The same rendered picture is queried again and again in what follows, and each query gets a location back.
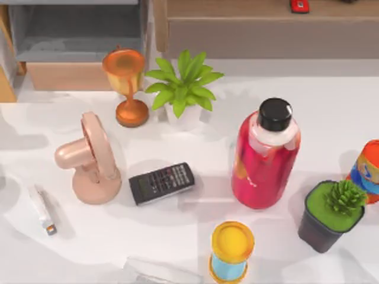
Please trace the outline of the black calculator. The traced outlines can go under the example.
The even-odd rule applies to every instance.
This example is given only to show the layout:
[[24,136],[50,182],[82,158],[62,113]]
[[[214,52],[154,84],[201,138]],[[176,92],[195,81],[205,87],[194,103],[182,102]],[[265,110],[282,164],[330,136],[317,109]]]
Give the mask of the black calculator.
[[191,189],[195,177],[183,162],[131,177],[129,185],[136,205],[143,205]]

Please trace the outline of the green plant in white pot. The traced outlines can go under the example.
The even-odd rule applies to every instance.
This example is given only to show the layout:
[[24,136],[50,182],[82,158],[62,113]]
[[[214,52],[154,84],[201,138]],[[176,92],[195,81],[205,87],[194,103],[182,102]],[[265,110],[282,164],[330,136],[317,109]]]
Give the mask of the green plant in white pot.
[[157,57],[158,68],[145,73],[157,80],[145,89],[155,94],[152,110],[163,108],[168,123],[181,131],[198,127],[202,111],[213,110],[216,96],[207,85],[224,77],[224,73],[204,63],[206,55],[201,52],[192,57],[189,50],[184,50],[179,54],[177,69],[169,60]]

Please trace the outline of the red bottle with black cap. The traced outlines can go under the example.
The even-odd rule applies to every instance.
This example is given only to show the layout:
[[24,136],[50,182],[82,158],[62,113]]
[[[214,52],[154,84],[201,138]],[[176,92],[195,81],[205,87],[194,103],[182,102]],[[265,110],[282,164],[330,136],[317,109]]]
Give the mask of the red bottle with black cap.
[[282,197],[301,143],[290,103],[264,100],[242,122],[236,141],[232,191],[252,209],[273,206]]

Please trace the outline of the orange trophy cup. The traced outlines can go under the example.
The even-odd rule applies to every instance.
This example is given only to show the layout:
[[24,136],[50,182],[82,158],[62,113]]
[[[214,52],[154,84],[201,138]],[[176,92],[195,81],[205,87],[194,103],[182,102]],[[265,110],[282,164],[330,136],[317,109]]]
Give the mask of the orange trophy cup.
[[137,50],[117,46],[103,58],[102,68],[112,89],[124,96],[124,101],[115,109],[118,123],[129,128],[143,125],[149,117],[149,109],[134,95],[142,90],[144,55]]

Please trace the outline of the pink desk fan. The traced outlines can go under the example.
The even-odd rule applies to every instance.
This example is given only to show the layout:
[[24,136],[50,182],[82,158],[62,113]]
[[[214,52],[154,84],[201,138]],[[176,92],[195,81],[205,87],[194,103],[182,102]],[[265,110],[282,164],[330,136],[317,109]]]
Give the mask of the pink desk fan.
[[85,204],[105,204],[121,189],[121,175],[100,119],[94,112],[82,114],[83,137],[55,151],[54,159],[62,169],[75,169],[72,188]]

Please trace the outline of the yellow and blue can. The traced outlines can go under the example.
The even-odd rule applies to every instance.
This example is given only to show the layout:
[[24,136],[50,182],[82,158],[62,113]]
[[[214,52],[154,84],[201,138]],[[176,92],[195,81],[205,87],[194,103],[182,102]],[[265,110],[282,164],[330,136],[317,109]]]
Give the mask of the yellow and blue can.
[[248,260],[255,246],[249,227],[237,221],[218,225],[211,236],[212,253],[208,270],[218,284],[239,284],[248,271]]

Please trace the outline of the wooden cabinet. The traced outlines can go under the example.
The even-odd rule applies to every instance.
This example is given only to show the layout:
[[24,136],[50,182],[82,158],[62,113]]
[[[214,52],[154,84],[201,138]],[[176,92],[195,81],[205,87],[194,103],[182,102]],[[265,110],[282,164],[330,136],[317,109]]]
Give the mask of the wooden cabinet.
[[224,59],[379,59],[379,0],[152,0],[156,48]]

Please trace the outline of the pulled-out wooden drawer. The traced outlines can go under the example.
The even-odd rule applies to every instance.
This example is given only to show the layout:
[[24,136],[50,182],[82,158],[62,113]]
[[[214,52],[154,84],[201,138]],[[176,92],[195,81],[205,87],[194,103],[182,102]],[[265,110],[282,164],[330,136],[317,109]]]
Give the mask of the pulled-out wooden drawer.
[[143,53],[148,0],[0,0],[12,49],[39,91],[109,91],[103,58]]

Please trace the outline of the green plant in black pot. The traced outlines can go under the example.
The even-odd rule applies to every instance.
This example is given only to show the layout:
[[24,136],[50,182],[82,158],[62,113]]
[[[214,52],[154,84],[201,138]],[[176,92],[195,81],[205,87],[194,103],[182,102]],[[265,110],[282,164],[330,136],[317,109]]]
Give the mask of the green plant in black pot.
[[350,180],[319,182],[304,199],[298,236],[316,252],[327,252],[360,222],[367,199]]

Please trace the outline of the small red object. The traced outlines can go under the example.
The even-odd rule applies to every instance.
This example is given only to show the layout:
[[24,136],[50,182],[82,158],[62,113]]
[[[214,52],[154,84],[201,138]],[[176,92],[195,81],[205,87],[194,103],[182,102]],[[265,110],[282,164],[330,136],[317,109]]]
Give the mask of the small red object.
[[290,0],[290,9],[293,14],[308,14],[309,0]]

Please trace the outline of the orange and blue can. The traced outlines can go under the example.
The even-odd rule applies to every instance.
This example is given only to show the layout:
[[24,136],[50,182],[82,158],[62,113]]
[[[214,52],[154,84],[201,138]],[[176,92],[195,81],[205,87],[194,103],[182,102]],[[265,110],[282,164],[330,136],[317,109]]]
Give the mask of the orange and blue can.
[[379,139],[364,146],[346,180],[366,192],[367,204],[379,202]]

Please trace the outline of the wooden cupboard frame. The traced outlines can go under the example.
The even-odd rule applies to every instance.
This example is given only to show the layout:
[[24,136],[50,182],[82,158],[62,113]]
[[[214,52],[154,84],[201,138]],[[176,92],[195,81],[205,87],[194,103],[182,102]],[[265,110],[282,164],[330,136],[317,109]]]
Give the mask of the wooden cupboard frame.
[[0,4],[0,103],[17,102],[14,79],[26,73],[26,62],[15,59],[8,5]]

